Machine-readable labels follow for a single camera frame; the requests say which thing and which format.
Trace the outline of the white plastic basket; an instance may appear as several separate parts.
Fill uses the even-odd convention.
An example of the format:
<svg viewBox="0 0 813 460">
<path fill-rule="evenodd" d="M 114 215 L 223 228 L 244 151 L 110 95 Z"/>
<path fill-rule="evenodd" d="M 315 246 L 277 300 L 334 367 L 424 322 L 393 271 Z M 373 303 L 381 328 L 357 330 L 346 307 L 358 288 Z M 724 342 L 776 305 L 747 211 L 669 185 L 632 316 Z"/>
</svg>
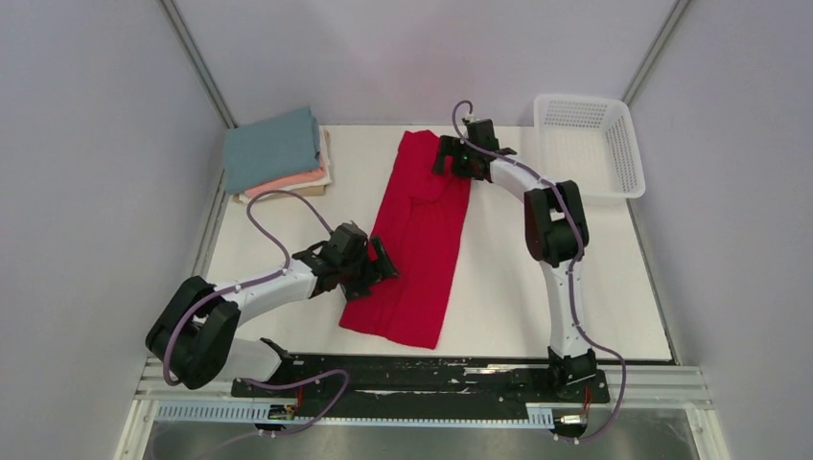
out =
<svg viewBox="0 0 813 460">
<path fill-rule="evenodd" d="M 644 195 L 646 183 L 626 103 L 542 94 L 533 103 L 541 174 L 574 181 L 585 202 L 614 206 Z"/>
</svg>

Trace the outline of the folded pink t shirt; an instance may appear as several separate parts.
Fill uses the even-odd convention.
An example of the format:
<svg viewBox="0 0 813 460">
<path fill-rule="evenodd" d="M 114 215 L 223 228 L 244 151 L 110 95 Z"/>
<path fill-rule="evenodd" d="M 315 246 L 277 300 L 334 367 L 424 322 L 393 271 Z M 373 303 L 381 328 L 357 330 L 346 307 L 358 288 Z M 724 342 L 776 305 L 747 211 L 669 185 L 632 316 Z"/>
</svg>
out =
<svg viewBox="0 0 813 460">
<path fill-rule="evenodd" d="M 243 193 L 243 196 L 246 199 L 251 199 L 262 192 L 270 190 L 298 190 L 301 188 L 328 185 L 331 183 L 330 160 L 325 155 L 321 155 L 319 162 L 319 168 L 316 170 L 300 172 L 266 182 L 248 189 Z"/>
</svg>

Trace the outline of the folded beige t shirt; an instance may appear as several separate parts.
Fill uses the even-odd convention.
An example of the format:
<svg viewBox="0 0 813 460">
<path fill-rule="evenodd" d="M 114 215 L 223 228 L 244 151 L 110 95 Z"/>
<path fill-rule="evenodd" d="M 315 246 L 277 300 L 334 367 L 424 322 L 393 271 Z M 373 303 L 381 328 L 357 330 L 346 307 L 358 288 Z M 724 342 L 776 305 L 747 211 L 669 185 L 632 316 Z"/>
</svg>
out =
<svg viewBox="0 0 813 460">
<path fill-rule="evenodd" d="M 270 190 L 284 190 L 298 192 L 303 196 L 323 196 L 328 185 L 333 183 L 330 158 L 330 133 L 321 128 L 319 130 L 320 167 L 317 170 L 300 172 L 290 176 L 269 181 L 262 185 L 248 189 L 238 195 L 231 196 L 234 202 L 247 204 L 248 201 L 261 192 Z"/>
</svg>

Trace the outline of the red t shirt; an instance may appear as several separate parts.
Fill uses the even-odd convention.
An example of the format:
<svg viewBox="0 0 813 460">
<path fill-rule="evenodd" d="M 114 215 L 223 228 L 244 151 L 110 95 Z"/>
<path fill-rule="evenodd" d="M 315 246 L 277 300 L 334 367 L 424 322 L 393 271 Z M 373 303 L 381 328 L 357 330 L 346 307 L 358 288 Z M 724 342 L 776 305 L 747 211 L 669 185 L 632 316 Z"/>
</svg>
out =
<svg viewBox="0 0 813 460">
<path fill-rule="evenodd" d="M 471 194 L 469 180 L 433 172 L 440 141 L 429 130 L 403 134 L 373 226 L 399 275 L 348 302 L 341 328 L 437 347 Z"/>
</svg>

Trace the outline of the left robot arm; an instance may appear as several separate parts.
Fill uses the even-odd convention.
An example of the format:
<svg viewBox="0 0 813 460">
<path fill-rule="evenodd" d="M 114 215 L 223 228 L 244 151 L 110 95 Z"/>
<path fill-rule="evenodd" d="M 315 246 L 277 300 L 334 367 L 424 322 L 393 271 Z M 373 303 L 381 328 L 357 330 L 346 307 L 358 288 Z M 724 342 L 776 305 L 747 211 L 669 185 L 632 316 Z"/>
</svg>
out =
<svg viewBox="0 0 813 460">
<path fill-rule="evenodd" d="M 269 273 L 225 284 L 186 279 L 159 315 L 145 342 L 162 363 L 170 386 L 199 389 L 213 380 L 256 381 L 271 397 L 285 395 L 293 371 L 268 339 L 240 339 L 246 322 L 287 304 L 340 289 L 348 301 L 400 275 L 381 238 L 342 223 L 328 240 L 288 254 Z"/>
</svg>

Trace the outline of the folded teal t shirt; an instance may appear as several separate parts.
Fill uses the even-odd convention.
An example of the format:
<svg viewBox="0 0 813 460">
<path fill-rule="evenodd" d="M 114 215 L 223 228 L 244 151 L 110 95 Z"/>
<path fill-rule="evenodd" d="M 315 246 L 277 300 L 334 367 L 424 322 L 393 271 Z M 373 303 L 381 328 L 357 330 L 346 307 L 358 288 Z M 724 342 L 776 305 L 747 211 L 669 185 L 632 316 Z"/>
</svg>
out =
<svg viewBox="0 0 813 460">
<path fill-rule="evenodd" d="M 239 126 L 223 143 L 224 190 L 241 194 L 269 181 L 320 167 L 318 122 L 308 106 Z"/>
</svg>

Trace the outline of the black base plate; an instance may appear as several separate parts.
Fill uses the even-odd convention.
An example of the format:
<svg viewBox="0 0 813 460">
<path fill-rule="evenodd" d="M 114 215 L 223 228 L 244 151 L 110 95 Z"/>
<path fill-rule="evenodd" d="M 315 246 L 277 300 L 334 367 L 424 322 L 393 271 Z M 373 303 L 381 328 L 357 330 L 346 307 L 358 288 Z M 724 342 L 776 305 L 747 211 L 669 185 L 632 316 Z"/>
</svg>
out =
<svg viewBox="0 0 813 460">
<path fill-rule="evenodd" d="M 518 421 L 530 403 L 576 408 L 608 403 L 605 375 L 585 393 L 558 398 L 544 388 L 545 358 L 294 354 L 270 382 L 273 391 L 233 381 L 241 399 L 290 398 L 312 416 L 331 399 L 334 418 Z"/>
</svg>

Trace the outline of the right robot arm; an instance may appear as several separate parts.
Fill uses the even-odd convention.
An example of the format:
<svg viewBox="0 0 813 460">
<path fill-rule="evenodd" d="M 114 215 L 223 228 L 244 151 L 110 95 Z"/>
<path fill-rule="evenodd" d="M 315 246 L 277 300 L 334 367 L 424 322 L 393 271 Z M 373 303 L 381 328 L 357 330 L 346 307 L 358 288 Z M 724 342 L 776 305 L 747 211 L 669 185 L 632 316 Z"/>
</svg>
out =
<svg viewBox="0 0 813 460">
<path fill-rule="evenodd" d="M 464 126 L 464 133 L 441 136 L 432 171 L 489 182 L 523 204 L 525 246 L 543 271 L 550 315 L 543 385 L 556 398 L 571 400 L 597 375 L 580 318 L 581 261 L 589 230 L 578 186 L 571 180 L 552 182 L 517 160 L 514 150 L 499 145 L 491 121 Z"/>
</svg>

